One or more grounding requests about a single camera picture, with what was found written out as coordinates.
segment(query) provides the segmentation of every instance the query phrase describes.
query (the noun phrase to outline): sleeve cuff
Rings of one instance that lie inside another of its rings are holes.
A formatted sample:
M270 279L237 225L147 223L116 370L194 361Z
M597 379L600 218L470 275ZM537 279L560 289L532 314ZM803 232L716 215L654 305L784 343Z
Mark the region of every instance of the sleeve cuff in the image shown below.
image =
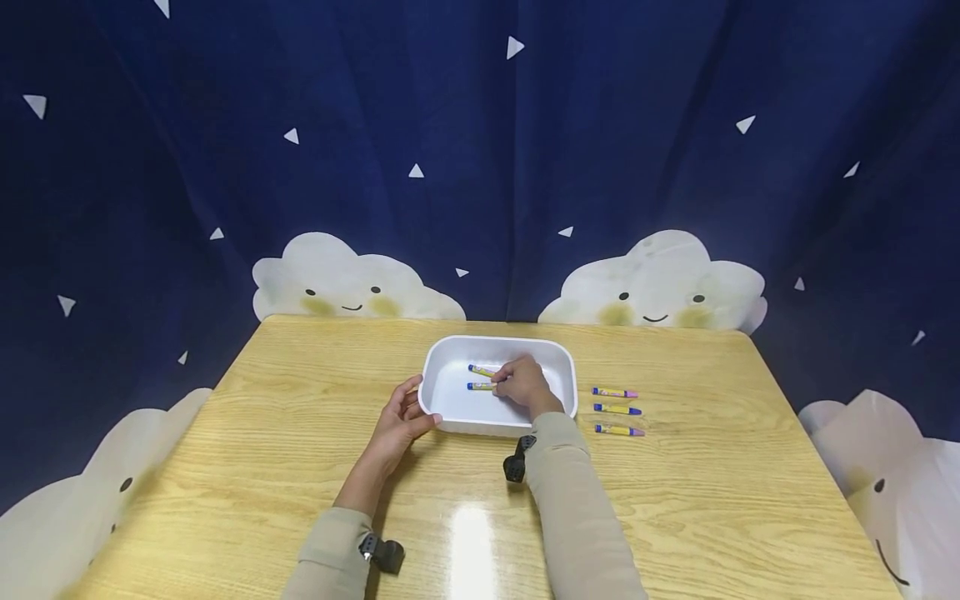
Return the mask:
M371 530L371 518L358 511L331 508L320 515L300 549L300 561L338 570L366 564L358 550Z
M537 443L528 451L527 455L540 454L550 448L572 446L583 450L587 456L587 442L577 428L577 423L565 413L543 413L534 420L533 435Z

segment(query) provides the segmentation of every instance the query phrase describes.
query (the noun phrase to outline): dark blue curtain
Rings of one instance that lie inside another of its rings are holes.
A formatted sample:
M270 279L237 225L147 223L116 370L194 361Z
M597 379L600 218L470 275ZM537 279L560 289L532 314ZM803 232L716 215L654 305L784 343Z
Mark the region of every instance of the dark blue curtain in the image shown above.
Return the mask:
M958 29L949 0L16 0L0 512L214 386L254 264L313 231L511 321L686 231L762 275L796 408L870 388L960 440Z

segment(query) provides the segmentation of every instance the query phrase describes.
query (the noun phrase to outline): wooden table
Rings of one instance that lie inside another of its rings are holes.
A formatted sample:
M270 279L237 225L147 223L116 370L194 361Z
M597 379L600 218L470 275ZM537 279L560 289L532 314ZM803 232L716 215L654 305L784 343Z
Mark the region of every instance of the wooden table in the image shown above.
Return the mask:
M900 598L740 333L293 316L256 331L77 596L276 598L390 391L457 333L573 354L578 422L652 598ZM591 432L595 385L640 392L646 438ZM377 598L549 597L532 498L501 470L514 445L417 442L382 521L407 560Z

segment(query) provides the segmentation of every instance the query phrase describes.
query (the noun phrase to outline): white cloud cutout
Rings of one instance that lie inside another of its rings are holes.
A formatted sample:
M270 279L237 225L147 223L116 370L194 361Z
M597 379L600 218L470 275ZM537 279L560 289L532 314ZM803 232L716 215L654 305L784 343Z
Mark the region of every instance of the white cloud cutout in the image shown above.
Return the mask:
M814 402L800 418L816 423L811 441L903 596L953 597L960 444L924 438L903 406L871 390L846 406Z
M570 274L540 323L741 328L766 316L763 277L750 267L711 261L686 231L658 231L624 256L591 262Z
M282 258L253 265L253 312L327 317L404 317L464 320L456 300L423 285L417 272L381 254L357 255L328 233L290 240Z
M4 597L53 598L79 580L136 488L170 454L210 392L194 390L169 411L129 413L81 474L31 493L0 516Z

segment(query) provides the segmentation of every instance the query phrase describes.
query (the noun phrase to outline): black wrist device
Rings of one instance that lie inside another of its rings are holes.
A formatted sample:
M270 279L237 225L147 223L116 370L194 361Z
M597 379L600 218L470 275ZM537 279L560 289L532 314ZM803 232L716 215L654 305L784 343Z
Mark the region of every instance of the black wrist device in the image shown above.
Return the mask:
M523 453L536 443L537 438L534 436L523 436L516 441L516 450L513 456L503 459L503 474L507 477L507 481L523 482L523 475L527 472L526 458Z
M400 572L406 552L398 541L381 540L374 532L369 532L359 546L360 554L368 563L373 563L384 573L396 575Z

